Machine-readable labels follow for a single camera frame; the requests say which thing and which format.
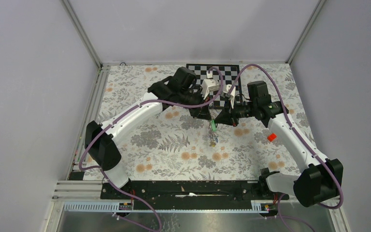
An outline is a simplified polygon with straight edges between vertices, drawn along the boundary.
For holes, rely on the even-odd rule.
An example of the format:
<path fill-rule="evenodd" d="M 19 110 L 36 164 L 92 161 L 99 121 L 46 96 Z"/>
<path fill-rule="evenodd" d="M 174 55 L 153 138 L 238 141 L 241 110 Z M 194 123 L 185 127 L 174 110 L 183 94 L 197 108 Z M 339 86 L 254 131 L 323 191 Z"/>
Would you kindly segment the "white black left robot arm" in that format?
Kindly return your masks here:
<path fill-rule="evenodd" d="M 102 171 L 105 179 L 113 185 L 112 193 L 120 199 L 126 198 L 131 187 L 117 147 L 121 140 L 148 118 L 170 106 L 188 108 L 192 116 L 210 119 L 208 95 L 218 90 L 222 83 L 222 80 L 214 80 L 213 73 L 208 71 L 202 85 L 195 90 L 195 73 L 186 67 L 178 68 L 174 75 L 153 83 L 127 110 L 108 121 L 88 123 L 82 156 L 90 155 L 97 162 L 97 168 Z"/>

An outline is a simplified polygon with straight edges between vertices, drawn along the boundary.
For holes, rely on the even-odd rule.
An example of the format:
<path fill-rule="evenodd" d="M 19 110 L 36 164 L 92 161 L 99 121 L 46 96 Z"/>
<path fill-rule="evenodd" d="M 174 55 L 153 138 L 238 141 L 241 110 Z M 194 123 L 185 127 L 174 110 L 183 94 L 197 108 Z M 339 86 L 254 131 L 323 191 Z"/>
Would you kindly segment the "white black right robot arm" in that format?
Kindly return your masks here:
<path fill-rule="evenodd" d="M 227 103 L 214 122 L 237 126 L 241 118 L 256 118 L 285 146 L 300 170 L 300 176 L 295 176 L 263 169 L 257 187 L 260 197 L 270 199 L 276 193 L 294 195 L 305 207 L 339 197 L 337 207 L 341 207 L 342 163 L 329 159 L 311 144 L 286 114 L 287 108 L 280 101 L 272 102 L 264 81 L 251 82 L 247 87 L 250 100 Z"/>

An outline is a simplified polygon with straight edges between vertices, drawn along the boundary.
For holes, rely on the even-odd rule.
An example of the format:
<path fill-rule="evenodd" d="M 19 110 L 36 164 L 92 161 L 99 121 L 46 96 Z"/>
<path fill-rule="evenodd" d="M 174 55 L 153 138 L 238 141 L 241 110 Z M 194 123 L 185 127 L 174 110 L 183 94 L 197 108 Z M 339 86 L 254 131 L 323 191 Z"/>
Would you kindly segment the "green tag key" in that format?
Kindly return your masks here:
<path fill-rule="evenodd" d="M 216 123 L 214 120 L 211 120 L 210 121 L 210 125 L 211 125 L 211 129 L 213 132 L 216 132 L 217 131 L 217 126 L 216 126 Z"/>

